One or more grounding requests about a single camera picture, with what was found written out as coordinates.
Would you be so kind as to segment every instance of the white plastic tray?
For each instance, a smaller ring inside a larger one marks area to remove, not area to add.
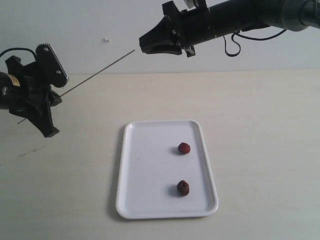
[[[178,145],[191,147],[181,155]],[[190,185],[181,197],[179,181]],[[126,219],[204,217],[218,196],[200,125],[193,120],[137,121],[126,126],[116,209]]]

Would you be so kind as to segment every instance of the dried fruit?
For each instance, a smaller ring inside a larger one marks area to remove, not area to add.
[[[178,192],[181,194],[181,196],[184,197],[189,194],[189,191],[190,191],[189,184],[185,180],[181,180],[176,187],[178,189]]]
[[[189,144],[187,144],[185,142],[180,143],[180,145],[178,146],[178,151],[180,153],[188,154],[188,153],[190,153],[190,150],[191,150],[191,148],[190,148]]]

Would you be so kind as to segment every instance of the tray rim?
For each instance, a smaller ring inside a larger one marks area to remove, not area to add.
[[[122,185],[122,175],[123,175],[123,166],[124,166],[124,152],[125,152],[125,143],[126,143],[126,139],[128,136],[128,132],[129,132],[129,128],[131,125],[133,124],[143,124],[143,123],[168,123],[168,122],[191,122],[196,124],[197,128],[199,129],[199,133],[200,133],[200,138],[201,138],[201,143],[203,146],[203,152],[204,152],[204,157],[205,157],[205,161],[207,164],[207,168],[208,168],[208,173],[209,173],[209,178],[212,184],[212,191],[213,191],[213,196],[214,196],[214,200],[215,200],[215,204],[212,207],[212,209],[210,209],[209,211],[206,212],[188,212],[188,213],[163,213],[163,214],[127,214],[125,213],[120,206],[120,188]],[[206,147],[206,143],[205,143],[205,138],[204,138],[204,134],[201,128],[201,125],[198,121],[193,120],[193,119],[173,119],[173,120],[141,120],[141,121],[133,121],[128,123],[125,128],[124,128],[124,133],[123,133],[123,140],[122,140],[122,149],[121,149],[121,157],[120,157],[120,166],[119,166],[119,175],[118,175],[118,183],[117,183],[117,190],[116,190],[116,200],[115,200],[115,208],[116,211],[118,212],[118,214],[123,217],[124,219],[129,219],[129,220],[138,220],[138,219],[170,219],[170,218],[198,218],[198,217],[207,217],[209,215],[214,214],[219,207],[219,198],[218,198],[218,194],[217,194],[217,187],[214,181],[214,176],[213,176],[213,171],[211,168],[211,164],[210,164],[210,159],[209,159],[209,155],[208,155],[208,151],[207,151],[207,147]]]

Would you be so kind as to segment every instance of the yellow label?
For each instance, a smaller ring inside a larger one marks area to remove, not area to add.
[[[20,82],[18,81],[18,79],[15,76],[13,76],[11,74],[8,74],[8,76],[11,79],[13,86],[20,87]]]

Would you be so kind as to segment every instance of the white table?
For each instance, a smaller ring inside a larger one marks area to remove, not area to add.
[[[320,239],[320,70],[100,75],[52,115],[45,139],[0,111],[1,240]],[[219,209],[123,220],[123,127],[167,119],[200,122]]]

